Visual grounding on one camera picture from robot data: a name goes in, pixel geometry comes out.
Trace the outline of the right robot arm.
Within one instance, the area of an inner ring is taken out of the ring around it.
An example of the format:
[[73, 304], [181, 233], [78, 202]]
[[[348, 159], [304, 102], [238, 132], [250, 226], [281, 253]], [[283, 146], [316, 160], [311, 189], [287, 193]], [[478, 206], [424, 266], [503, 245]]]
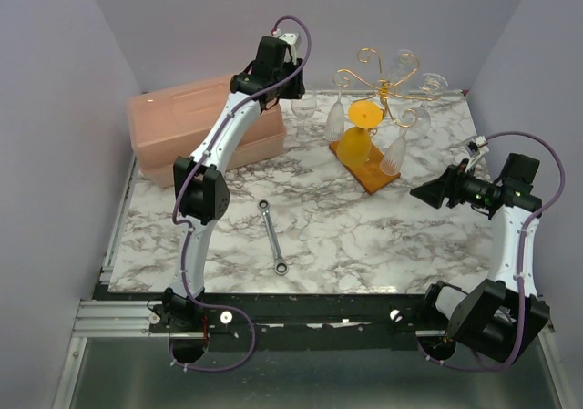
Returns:
[[411, 189], [411, 196], [434, 209], [469, 203], [487, 212], [493, 229], [490, 269], [469, 293], [443, 281], [432, 284], [419, 306], [421, 322], [432, 329], [448, 322], [446, 336], [499, 363], [516, 342], [527, 347], [550, 317], [537, 297], [533, 278], [532, 213], [542, 206], [532, 195], [538, 160], [511, 153], [499, 177], [478, 179], [468, 160], [450, 165], [437, 179]]

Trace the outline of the clear wine glass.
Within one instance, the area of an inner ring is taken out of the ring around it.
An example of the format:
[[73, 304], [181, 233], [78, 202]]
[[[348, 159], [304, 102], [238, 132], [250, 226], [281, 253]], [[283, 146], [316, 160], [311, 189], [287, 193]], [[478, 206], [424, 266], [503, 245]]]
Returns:
[[305, 126], [307, 120], [315, 113], [316, 108], [317, 95], [313, 89], [307, 89], [302, 98], [295, 99], [291, 102], [292, 114], [299, 121], [295, 135], [295, 140], [297, 142], [302, 143], [309, 138]]
[[416, 143], [419, 143], [426, 136], [431, 127], [429, 104], [435, 102], [444, 94], [448, 88], [448, 83], [439, 74], [423, 73], [419, 78], [418, 86], [425, 99], [421, 101], [419, 106], [411, 109], [416, 121], [407, 132], [408, 139]]

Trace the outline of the clear wine glass back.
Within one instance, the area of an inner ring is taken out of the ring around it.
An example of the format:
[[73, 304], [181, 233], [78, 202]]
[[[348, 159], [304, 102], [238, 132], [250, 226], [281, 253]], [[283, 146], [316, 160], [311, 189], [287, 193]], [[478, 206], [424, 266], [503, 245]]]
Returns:
[[292, 114], [299, 121], [295, 135], [295, 140], [297, 142], [302, 143], [309, 138], [305, 126], [307, 120], [315, 113], [316, 108], [317, 95], [313, 89], [307, 89], [302, 98], [295, 99], [291, 102]]

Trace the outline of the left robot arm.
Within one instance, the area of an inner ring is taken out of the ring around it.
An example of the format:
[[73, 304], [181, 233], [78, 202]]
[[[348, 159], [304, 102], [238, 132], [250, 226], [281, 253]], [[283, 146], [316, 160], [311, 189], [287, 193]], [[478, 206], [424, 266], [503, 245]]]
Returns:
[[254, 60], [232, 77], [224, 109], [208, 136], [188, 157], [175, 160], [172, 220], [185, 225], [186, 236], [173, 282], [150, 315], [152, 332], [204, 331], [208, 313], [223, 312], [199, 296], [212, 232], [230, 204], [224, 173], [243, 135], [270, 103], [304, 94], [299, 39], [293, 33], [263, 37]]

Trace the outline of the ribbed clear champagne flute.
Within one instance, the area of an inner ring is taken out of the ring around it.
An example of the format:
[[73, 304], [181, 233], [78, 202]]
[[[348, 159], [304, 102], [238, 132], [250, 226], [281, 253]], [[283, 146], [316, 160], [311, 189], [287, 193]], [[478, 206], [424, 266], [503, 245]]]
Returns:
[[328, 142], [339, 141], [344, 133], [345, 112], [342, 104], [342, 92], [338, 93], [332, 104], [324, 127], [324, 137]]

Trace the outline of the yellow plastic wine glass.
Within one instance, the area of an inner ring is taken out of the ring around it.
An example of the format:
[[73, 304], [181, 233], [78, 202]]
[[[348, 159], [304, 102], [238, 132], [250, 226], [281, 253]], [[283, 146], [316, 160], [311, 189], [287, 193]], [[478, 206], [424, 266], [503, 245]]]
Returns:
[[371, 100], [353, 102], [348, 110], [348, 118], [353, 124], [346, 130], [337, 146], [337, 158], [344, 166], [362, 166], [372, 149], [371, 131], [383, 120], [383, 111]]

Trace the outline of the short clear goblet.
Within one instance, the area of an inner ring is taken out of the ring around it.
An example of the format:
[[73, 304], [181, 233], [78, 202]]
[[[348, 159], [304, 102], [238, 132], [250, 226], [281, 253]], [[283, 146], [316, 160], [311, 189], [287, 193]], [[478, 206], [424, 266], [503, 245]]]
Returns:
[[400, 49], [394, 57], [389, 71], [389, 79], [397, 87], [406, 85], [414, 78], [419, 66], [419, 60], [412, 51]]

